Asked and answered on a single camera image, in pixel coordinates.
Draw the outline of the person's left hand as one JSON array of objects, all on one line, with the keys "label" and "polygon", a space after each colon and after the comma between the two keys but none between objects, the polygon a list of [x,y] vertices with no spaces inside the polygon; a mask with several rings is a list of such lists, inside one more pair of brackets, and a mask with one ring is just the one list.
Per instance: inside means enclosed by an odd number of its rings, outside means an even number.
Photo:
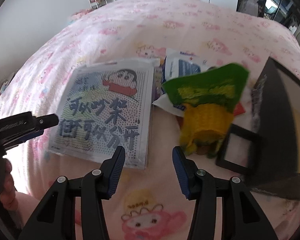
[{"label": "person's left hand", "polygon": [[0,193],[0,201],[3,207],[8,211],[17,211],[18,200],[16,199],[16,189],[14,187],[14,180],[11,175],[12,165],[8,159],[5,161],[5,179],[3,190]]}]

